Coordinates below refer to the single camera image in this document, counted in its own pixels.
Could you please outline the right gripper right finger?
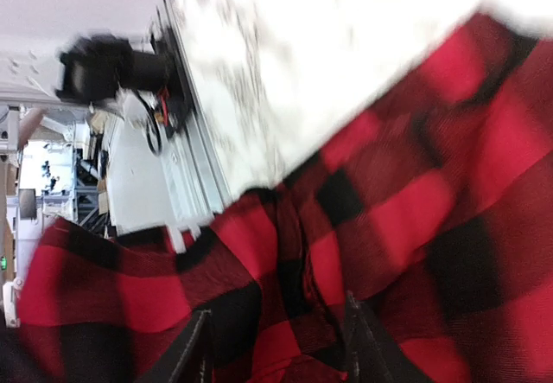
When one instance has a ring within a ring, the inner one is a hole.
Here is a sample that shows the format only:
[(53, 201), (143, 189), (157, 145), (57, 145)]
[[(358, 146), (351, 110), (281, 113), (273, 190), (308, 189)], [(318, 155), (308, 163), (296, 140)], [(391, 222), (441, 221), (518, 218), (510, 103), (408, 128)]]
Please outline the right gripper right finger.
[(346, 294), (343, 338), (350, 382), (430, 382), (385, 330), (371, 307)]

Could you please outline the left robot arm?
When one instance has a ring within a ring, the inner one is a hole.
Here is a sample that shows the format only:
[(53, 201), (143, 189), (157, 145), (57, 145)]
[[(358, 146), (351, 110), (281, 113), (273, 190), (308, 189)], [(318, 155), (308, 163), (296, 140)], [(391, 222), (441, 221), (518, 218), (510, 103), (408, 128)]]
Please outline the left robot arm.
[(59, 61), (63, 73), (55, 95), (88, 105), (115, 99), (121, 89), (158, 93), (175, 71), (171, 56), (135, 50), (129, 40), (108, 34), (80, 37)]

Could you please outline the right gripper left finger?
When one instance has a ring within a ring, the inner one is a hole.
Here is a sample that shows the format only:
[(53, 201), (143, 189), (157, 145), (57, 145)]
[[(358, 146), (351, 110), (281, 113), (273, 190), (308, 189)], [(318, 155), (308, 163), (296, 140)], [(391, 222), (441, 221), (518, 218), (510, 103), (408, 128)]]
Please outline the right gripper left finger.
[(213, 382), (214, 355), (209, 310), (196, 311), (142, 383)]

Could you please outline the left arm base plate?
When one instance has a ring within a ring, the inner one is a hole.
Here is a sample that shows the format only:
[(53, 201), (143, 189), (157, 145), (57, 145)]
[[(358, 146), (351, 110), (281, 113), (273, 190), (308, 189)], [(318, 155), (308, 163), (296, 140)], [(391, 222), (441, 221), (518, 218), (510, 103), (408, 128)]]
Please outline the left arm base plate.
[(185, 131), (188, 116), (194, 110), (193, 95), (174, 30), (162, 29), (161, 36), (152, 35), (150, 43), (168, 70), (168, 78), (157, 94), (156, 109), (163, 115), (163, 128), (170, 141)]

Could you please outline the red black plaid shirt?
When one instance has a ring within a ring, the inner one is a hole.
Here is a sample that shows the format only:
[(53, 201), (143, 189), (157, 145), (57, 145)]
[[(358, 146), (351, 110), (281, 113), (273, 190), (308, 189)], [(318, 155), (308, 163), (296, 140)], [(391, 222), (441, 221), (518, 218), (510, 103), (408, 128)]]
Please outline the red black plaid shirt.
[(198, 235), (43, 235), (18, 381), (138, 382), (196, 311), (213, 382), (350, 382), (346, 294), (435, 382), (552, 379), (552, 41), (477, 14)]

